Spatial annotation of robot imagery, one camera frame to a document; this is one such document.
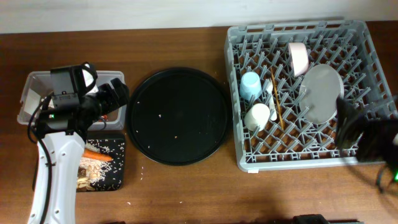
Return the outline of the light grey plate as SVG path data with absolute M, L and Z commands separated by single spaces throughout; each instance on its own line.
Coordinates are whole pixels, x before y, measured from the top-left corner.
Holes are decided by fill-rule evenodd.
M 304 75 L 299 93 L 303 93 L 300 109 L 308 108 L 304 118 L 313 124 L 322 124 L 337 114 L 336 99 L 344 97 L 343 81 L 333 67 L 319 64 Z

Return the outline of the orange carrot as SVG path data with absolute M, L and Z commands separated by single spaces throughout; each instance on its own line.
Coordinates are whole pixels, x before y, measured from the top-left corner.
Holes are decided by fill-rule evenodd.
M 91 151 L 89 149 L 84 150 L 83 157 L 98 160 L 98 161 L 105 161 L 105 162 L 109 162 L 109 161 L 113 160 L 113 158 L 111 156 L 101 154 L 101 153 L 98 153 L 95 151 Z

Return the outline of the wooden chopstick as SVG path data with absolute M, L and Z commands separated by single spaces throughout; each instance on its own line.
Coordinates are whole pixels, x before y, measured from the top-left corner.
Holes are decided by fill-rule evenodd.
M 272 67 L 270 68 L 270 70 L 271 70 L 271 81 L 272 81 L 272 85 L 273 85 L 273 89 L 274 89 L 274 94 L 275 94 L 276 105 L 277 105 L 277 114 L 278 114 L 278 117 L 279 117 L 279 123 L 280 123 L 281 129 L 284 131 L 284 130 L 285 130 L 285 128 L 284 128 L 284 121 L 283 121 L 283 119 L 282 119 L 282 113 L 281 113 L 282 110 L 281 110 L 280 103 L 279 103 L 279 96 L 278 96 L 278 92 L 277 92 L 277 85 L 276 85 L 275 78 L 274 78 L 274 70 L 273 70 Z

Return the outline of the pink bowl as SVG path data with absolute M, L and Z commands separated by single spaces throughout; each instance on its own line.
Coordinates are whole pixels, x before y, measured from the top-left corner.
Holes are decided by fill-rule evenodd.
M 288 44 L 289 55 L 291 56 L 291 67 L 294 71 L 294 77 L 303 75 L 309 66 L 308 52 L 305 44 L 291 42 Z

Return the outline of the white plastic fork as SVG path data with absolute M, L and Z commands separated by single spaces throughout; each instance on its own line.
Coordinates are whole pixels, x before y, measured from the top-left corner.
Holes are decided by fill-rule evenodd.
M 267 87 L 266 87 L 266 92 L 269 95 L 269 109 L 270 109 L 270 120 L 275 121 L 277 119 L 277 113 L 276 113 L 276 108 L 275 108 L 275 103 L 274 103 L 274 98 L 272 96 L 272 90 L 273 90 L 273 84 L 270 78 L 267 79 Z

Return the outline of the white plastic cup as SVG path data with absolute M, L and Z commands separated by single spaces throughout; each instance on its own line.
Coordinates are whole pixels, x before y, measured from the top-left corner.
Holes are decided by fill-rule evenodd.
M 250 131 L 259 128 L 264 130 L 270 117 L 270 109 L 263 103 L 257 103 L 251 107 L 244 117 L 244 124 Z

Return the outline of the light blue plastic cup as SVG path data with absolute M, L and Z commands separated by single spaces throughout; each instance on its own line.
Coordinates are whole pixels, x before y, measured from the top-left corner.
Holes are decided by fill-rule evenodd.
M 259 75 L 256 72 L 246 72 L 241 79 L 239 94 L 244 100 L 250 100 L 252 96 L 258 99 L 262 94 L 262 86 Z

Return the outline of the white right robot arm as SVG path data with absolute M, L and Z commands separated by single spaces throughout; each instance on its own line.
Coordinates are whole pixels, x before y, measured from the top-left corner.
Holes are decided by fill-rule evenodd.
M 347 167 L 361 180 L 370 185 L 375 185 L 380 193 L 396 196 L 397 192 L 389 190 L 389 186 L 382 186 L 382 175 L 386 169 L 392 173 L 388 185 L 397 183 L 397 119 L 367 119 L 367 113 L 381 106 L 397 102 L 397 95 L 378 100 L 367 105 L 362 110 L 357 110 L 348 101 L 341 97 L 336 99 L 336 112 L 338 122 L 336 127 L 335 146 L 343 153 L 357 145 L 355 158 L 360 163 L 382 160 L 385 165 L 377 173 L 376 180 L 367 179 L 362 173 L 349 164 L 345 156 L 342 160 Z

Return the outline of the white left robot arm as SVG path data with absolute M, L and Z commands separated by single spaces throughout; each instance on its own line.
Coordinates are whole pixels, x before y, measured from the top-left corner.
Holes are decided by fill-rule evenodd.
M 38 167 L 29 223 L 74 223 L 77 174 L 89 127 L 129 101 L 129 88 L 118 78 L 96 93 L 76 92 L 74 105 L 48 108 L 56 96 L 39 104 L 31 128 L 37 139 Z

